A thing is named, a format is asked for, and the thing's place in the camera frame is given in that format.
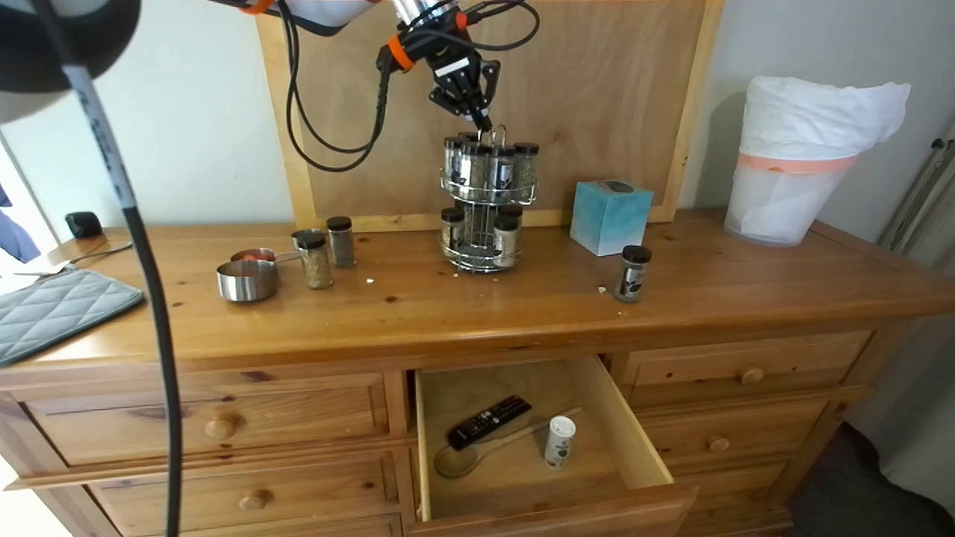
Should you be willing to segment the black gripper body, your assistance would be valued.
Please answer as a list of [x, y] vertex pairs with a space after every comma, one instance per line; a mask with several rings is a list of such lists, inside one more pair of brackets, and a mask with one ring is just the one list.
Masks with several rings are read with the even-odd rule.
[[442, 91], [455, 99], [483, 94], [483, 57], [462, 28], [419, 25], [406, 34], [406, 49], [431, 64]]

